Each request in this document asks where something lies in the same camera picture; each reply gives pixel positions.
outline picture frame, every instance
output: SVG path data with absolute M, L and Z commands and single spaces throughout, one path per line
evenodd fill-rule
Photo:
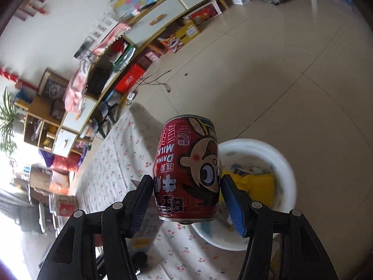
M 85 38 L 84 42 L 80 45 L 79 49 L 74 54 L 74 58 L 81 60 L 84 58 L 84 56 L 87 54 L 88 50 L 91 48 L 91 46 L 94 44 L 95 39 L 91 36 L 88 36 Z
M 189 13 L 184 17 L 184 19 L 193 21 L 195 25 L 199 26 L 220 14 L 222 14 L 222 12 L 217 1 L 211 0 L 200 8 Z
M 40 80 L 37 94 L 47 101 L 63 100 L 69 81 L 46 68 Z

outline screw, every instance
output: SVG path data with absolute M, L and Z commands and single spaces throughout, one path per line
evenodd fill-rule
M 74 213 L 74 217 L 75 217 L 75 218 L 79 218 L 79 217 L 81 217 L 81 216 L 83 216 L 83 212 L 82 212 L 81 210 L 77 210 L 77 211 Z
M 299 209 L 293 209 L 291 211 L 291 213 L 296 216 L 296 217 L 300 217 L 302 215 L 302 212 L 299 210 Z
M 115 202 L 113 204 L 113 209 L 121 209 L 123 207 L 123 203 L 122 202 Z
M 258 202 L 258 201 L 254 201 L 254 202 L 251 204 L 251 206 L 252 206 L 253 208 L 262 208 L 262 204 L 261 204 L 260 202 Z

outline cartoon character face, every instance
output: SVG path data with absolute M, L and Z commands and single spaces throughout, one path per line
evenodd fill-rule
M 200 199 L 203 205 L 213 207 L 219 200 L 221 175 L 216 134 L 207 121 L 189 118 L 189 122 L 202 138 L 179 159 L 179 165 L 186 169 L 192 184 L 182 183 L 182 186 L 188 194 Z
M 203 138 L 193 147 L 190 157 L 182 157 L 180 164 L 190 167 L 190 172 L 197 186 L 201 184 L 212 192 L 219 192 L 219 166 L 216 155 L 218 145 L 212 138 Z

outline red bag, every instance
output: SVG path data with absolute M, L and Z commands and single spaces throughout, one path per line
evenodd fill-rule
M 115 90 L 124 94 L 128 89 L 135 85 L 135 83 L 145 73 L 145 70 L 138 65 L 134 64 L 130 70 L 124 75 L 121 81 L 115 86 Z
M 80 155 L 77 153 L 70 153 L 70 155 L 67 158 L 55 155 L 53 167 L 58 168 L 58 169 L 63 169 L 64 171 L 78 172 L 79 160 L 80 160 Z

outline red can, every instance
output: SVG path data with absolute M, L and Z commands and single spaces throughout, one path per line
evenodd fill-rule
M 220 175 L 213 123 L 195 115 L 168 120 L 153 166 L 159 218 L 184 224 L 214 220 Z

